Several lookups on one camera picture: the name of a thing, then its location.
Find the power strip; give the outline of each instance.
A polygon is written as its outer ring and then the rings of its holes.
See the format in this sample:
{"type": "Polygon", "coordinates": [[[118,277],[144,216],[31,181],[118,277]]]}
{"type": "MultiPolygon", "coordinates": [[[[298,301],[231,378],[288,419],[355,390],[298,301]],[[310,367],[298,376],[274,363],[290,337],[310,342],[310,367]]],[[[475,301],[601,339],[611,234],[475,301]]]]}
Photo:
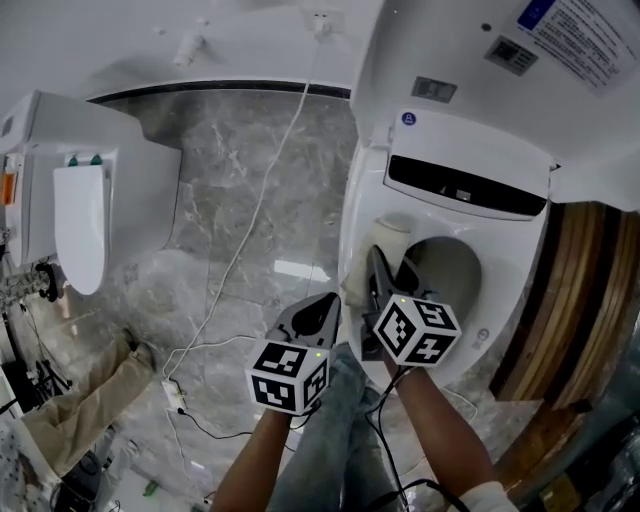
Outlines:
{"type": "Polygon", "coordinates": [[[167,395],[167,400],[169,400],[171,409],[174,411],[177,411],[178,409],[187,410],[187,404],[184,401],[182,391],[180,390],[180,386],[178,386],[177,382],[165,379],[162,381],[162,387],[167,395]]]}

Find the blue jeans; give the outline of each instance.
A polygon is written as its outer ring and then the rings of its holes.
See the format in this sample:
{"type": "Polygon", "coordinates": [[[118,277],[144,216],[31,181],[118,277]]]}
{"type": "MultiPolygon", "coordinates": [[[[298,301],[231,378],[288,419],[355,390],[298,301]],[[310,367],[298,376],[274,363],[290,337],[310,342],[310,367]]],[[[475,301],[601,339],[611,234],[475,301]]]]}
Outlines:
{"type": "MultiPolygon", "coordinates": [[[[364,417],[380,395],[366,387],[366,375],[348,343],[338,345],[333,356],[322,406],[305,425],[268,512],[357,512],[395,490],[364,417]]],[[[397,502],[378,510],[396,512],[397,502]]]]}

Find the forearm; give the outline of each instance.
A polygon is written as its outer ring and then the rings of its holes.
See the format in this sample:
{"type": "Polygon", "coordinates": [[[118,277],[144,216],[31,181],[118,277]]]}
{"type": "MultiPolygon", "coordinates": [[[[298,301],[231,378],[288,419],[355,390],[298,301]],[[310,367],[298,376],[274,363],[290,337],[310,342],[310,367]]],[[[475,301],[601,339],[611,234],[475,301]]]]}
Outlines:
{"type": "Polygon", "coordinates": [[[482,441],[424,369],[409,372],[396,389],[438,482],[461,496],[496,479],[482,441]]]}
{"type": "Polygon", "coordinates": [[[263,512],[278,478],[291,417],[266,410],[216,491],[215,512],[263,512]]]}

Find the toilet lid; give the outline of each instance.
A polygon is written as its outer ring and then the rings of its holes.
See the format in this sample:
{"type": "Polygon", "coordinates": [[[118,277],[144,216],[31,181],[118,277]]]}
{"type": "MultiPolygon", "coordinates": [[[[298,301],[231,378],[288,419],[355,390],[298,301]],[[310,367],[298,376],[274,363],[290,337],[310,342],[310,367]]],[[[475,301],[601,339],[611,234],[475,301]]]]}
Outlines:
{"type": "Polygon", "coordinates": [[[71,285],[94,293],[107,269],[110,181],[101,165],[53,172],[58,259],[71,285]]]}

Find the label sticker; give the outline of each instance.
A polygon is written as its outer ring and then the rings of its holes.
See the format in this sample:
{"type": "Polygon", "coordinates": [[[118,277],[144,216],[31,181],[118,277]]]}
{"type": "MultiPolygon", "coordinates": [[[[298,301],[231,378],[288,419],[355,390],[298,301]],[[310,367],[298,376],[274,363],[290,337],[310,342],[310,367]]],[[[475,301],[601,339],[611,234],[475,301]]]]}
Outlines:
{"type": "Polygon", "coordinates": [[[425,100],[439,101],[440,103],[449,103],[456,89],[458,89],[458,86],[455,84],[418,76],[413,83],[411,96],[424,98],[425,100]]]}
{"type": "Polygon", "coordinates": [[[524,75],[538,60],[529,50],[503,36],[498,36],[484,58],[517,76],[524,75]]]}
{"type": "Polygon", "coordinates": [[[598,95],[640,63],[635,0],[531,0],[507,33],[542,50],[598,95]]]}
{"type": "Polygon", "coordinates": [[[416,116],[412,112],[405,112],[402,114],[402,122],[407,126],[413,126],[416,124],[416,116]]]}

